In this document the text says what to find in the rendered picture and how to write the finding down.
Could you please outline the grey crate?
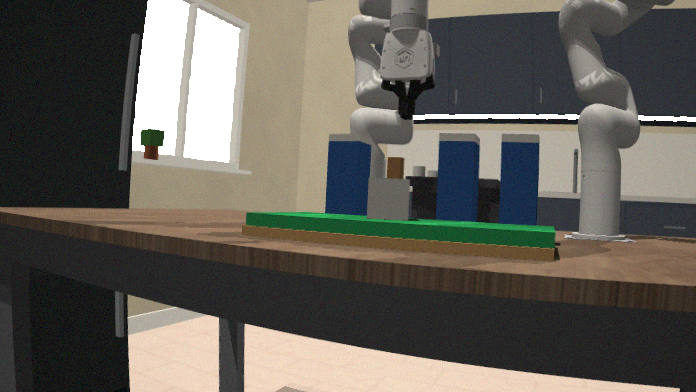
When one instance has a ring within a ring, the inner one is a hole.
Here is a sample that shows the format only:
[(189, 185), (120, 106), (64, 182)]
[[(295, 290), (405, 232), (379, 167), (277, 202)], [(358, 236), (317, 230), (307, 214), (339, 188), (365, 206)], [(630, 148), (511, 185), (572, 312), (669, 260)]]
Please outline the grey crate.
[[(411, 219), (436, 220), (438, 177), (406, 176), (412, 189)], [(477, 222), (498, 223), (500, 181), (479, 178)]]

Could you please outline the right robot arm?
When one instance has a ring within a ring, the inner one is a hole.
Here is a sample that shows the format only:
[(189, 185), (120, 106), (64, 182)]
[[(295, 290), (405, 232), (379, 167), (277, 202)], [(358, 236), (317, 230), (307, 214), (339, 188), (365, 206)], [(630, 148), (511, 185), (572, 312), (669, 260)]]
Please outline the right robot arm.
[(414, 119), (413, 115), (412, 120), (402, 119), (398, 114), (399, 97), (381, 88), (381, 56), (371, 44), (384, 45), (386, 34), (398, 27), (428, 31), (429, 0), (359, 0), (359, 9), (362, 15), (354, 16), (348, 26), (355, 62), (355, 95), (360, 105), (372, 108), (352, 113), (350, 132), (372, 138), (370, 177), (386, 178), (386, 158), (378, 144), (408, 144)]

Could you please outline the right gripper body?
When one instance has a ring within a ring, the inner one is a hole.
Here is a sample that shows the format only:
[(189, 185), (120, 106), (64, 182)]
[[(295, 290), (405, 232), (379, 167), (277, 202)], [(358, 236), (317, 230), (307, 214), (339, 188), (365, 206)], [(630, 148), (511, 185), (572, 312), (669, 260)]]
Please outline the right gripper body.
[(394, 28), (386, 34), (380, 64), (381, 79), (391, 83), (395, 83), (394, 80), (405, 83), (421, 80), (422, 84), (431, 73), (434, 80), (435, 62), (430, 32), (405, 26)]

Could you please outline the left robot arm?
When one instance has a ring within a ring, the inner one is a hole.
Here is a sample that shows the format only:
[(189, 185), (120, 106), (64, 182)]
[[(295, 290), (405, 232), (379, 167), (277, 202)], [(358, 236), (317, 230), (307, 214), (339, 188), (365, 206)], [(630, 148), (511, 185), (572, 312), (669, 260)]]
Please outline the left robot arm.
[(572, 233), (572, 237), (625, 240), (624, 235), (619, 235), (619, 149), (633, 146), (640, 135), (640, 121), (630, 84), (622, 74), (606, 67), (591, 31), (614, 36), (654, 5), (668, 6), (674, 1), (616, 0), (611, 4), (605, 0), (565, 0), (562, 5), (559, 32), (575, 90), (580, 99), (592, 104), (581, 112), (578, 119), (580, 216), (579, 232)]

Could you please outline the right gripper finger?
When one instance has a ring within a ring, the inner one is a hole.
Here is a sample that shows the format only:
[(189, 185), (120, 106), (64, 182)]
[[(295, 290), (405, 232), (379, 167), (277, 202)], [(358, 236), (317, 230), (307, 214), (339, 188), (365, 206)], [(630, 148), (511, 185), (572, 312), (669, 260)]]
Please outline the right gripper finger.
[(404, 117), (412, 120), (412, 115), (415, 114), (415, 100), (424, 91), (435, 87), (433, 75), (426, 78), (426, 82), (420, 84), (421, 80), (410, 80), (409, 90), (405, 98)]
[(404, 117), (405, 98), (407, 97), (405, 82), (402, 82), (401, 80), (397, 80), (397, 81), (395, 81), (395, 85), (394, 85), (394, 84), (390, 84), (390, 81), (382, 80), (381, 88), (384, 90), (393, 91), (399, 97), (399, 110), (398, 110), (399, 115), (401, 113), (401, 115), (400, 115), (401, 118), (404, 120), (408, 120), (407, 118)]

